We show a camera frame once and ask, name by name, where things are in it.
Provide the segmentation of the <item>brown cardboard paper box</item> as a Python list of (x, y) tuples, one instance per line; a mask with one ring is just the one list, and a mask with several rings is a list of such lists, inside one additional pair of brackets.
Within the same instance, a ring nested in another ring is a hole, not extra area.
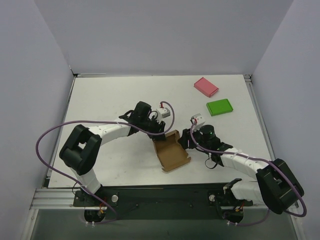
[(166, 173), (176, 170), (191, 161), (185, 149), (178, 143), (180, 133), (173, 130), (165, 134), (165, 140), (153, 141), (155, 153)]

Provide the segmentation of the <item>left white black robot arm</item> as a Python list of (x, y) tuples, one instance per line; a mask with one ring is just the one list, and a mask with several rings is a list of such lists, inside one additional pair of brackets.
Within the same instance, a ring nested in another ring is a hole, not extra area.
[(153, 141), (164, 141), (166, 136), (163, 121), (171, 115), (167, 107), (152, 110), (151, 106), (140, 101), (135, 109), (115, 119), (112, 124), (85, 127), (79, 124), (74, 127), (60, 150), (59, 157), (75, 174), (82, 189), (86, 192), (84, 199), (92, 206), (101, 203), (102, 185), (94, 172), (100, 147), (122, 137), (129, 137), (139, 131), (147, 132)]

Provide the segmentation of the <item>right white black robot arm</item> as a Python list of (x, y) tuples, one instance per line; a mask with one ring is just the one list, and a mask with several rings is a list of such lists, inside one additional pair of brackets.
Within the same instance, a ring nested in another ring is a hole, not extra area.
[(253, 181), (236, 178), (223, 187), (224, 201), (264, 203), (276, 214), (287, 213), (297, 201), (302, 202), (304, 190), (282, 159), (265, 160), (250, 157), (221, 141), (212, 125), (184, 129), (178, 143), (183, 149), (197, 149), (208, 155), (216, 166), (241, 172)]

